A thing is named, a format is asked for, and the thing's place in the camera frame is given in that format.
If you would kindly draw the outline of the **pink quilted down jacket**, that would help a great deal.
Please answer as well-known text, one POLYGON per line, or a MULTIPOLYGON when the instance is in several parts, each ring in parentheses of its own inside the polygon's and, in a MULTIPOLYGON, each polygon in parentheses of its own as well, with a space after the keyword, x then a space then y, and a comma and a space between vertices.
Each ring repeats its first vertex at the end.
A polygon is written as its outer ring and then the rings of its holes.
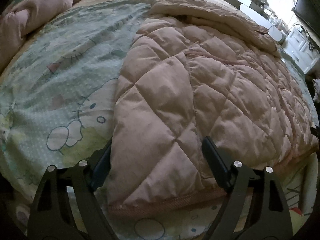
POLYGON ((205 137, 289 174, 318 148, 310 108, 264 27, 222 0, 151 0, 118 78, 108 210, 145 217, 222 197, 205 137))

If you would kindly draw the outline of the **light blue cartoon bed sheet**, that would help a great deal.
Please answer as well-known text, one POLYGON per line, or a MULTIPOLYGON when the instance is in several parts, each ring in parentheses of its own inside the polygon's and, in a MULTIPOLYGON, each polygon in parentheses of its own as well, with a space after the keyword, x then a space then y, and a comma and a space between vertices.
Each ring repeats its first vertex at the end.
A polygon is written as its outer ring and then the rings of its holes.
MULTIPOLYGON (((28 219, 48 166, 72 167, 112 142, 118 78, 150 9, 151 0, 69 9, 47 23, 2 75, 1 173, 17 191, 19 218, 28 219)), ((306 86, 279 53, 308 103, 311 131, 315 114, 306 86)), ((273 170, 297 230, 315 202, 316 152, 286 176, 273 170)), ((122 217, 108 210, 107 178, 95 196, 119 239, 200 238, 226 196, 145 217, 122 217)))

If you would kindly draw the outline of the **white drawer cabinet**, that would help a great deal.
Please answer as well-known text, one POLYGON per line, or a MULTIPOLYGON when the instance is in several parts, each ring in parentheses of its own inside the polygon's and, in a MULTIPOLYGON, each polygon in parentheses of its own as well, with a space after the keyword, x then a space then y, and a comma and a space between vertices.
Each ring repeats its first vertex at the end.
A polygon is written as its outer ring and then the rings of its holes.
POLYGON ((304 74, 319 71, 319 52, 310 49, 306 34, 297 26, 291 29, 282 47, 304 74))

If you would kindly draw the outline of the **rolled pink duvet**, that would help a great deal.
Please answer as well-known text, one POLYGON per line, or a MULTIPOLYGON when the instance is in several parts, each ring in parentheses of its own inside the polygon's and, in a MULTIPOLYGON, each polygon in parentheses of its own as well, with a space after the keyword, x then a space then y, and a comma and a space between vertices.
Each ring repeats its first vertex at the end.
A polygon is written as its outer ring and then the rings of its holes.
POLYGON ((1 14, 1 70, 25 43, 26 36, 81 0, 23 0, 1 14))

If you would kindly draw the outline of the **white desk with rounded panels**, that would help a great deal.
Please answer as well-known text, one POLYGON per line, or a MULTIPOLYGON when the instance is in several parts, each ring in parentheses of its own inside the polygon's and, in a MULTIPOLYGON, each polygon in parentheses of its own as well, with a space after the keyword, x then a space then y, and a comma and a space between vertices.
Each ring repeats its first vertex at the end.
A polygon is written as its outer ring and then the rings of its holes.
POLYGON ((268 30, 268 34, 279 44, 284 41, 284 35, 277 28, 277 25, 271 23, 262 15, 262 9, 258 7, 252 0, 225 0, 229 4, 233 5, 255 23, 265 27, 268 30))

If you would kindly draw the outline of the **black wall television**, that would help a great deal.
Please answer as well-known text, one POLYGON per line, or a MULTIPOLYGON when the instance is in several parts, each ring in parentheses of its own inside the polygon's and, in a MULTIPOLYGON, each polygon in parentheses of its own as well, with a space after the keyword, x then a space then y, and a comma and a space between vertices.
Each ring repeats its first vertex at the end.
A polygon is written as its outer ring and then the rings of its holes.
POLYGON ((319 36, 319 12, 311 0, 295 0, 291 10, 319 36))

